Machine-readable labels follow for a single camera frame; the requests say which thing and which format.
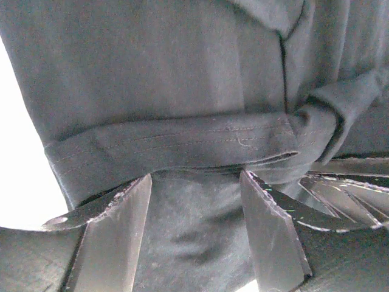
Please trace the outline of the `black t shirt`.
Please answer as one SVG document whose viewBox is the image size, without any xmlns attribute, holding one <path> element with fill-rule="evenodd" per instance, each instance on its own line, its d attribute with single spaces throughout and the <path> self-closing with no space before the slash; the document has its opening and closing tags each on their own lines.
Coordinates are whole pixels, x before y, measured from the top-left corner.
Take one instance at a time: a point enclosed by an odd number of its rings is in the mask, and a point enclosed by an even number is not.
<svg viewBox="0 0 389 292">
<path fill-rule="evenodd" d="M 2 1 L 1 38 L 68 213 L 150 175 L 131 291 L 256 281 L 241 172 L 388 158 L 387 1 Z"/>
</svg>

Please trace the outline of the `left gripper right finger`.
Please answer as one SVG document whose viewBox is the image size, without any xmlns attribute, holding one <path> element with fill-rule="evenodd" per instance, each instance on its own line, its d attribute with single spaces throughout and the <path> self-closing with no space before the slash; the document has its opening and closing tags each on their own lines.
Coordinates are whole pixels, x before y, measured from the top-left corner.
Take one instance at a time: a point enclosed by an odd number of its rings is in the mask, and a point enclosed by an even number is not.
<svg viewBox="0 0 389 292">
<path fill-rule="evenodd" d="M 240 174 L 260 291 L 387 291 L 388 224 L 344 225 L 302 202 L 299 182 L 291 197 Z"/>
</svg>

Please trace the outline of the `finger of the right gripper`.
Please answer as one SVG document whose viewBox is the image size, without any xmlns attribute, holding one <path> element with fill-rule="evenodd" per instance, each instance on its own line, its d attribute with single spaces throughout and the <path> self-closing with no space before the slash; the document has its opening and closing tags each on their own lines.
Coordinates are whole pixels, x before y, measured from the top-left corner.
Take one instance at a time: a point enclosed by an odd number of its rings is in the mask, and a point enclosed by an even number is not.
<svg viewBox="0 0 389 292">
<path fill-rule="evenodd" d="M 388 158 L 315 163 L 299 185 L 302 202 L 344 225 L 388 224 Z"/>
</svg>

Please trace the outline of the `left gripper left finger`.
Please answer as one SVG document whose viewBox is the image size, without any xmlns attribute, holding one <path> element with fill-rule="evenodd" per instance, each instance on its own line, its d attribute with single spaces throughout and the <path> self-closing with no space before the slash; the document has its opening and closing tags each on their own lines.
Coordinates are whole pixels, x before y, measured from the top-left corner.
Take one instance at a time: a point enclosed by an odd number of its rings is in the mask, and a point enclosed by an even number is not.
<svg viewBox="0 0 389 292">
<path fill-rule="evenodd" d="M 131 291 L 150 175 L 34 231 L 1 229 L 2 291 Z"/>
</svg>

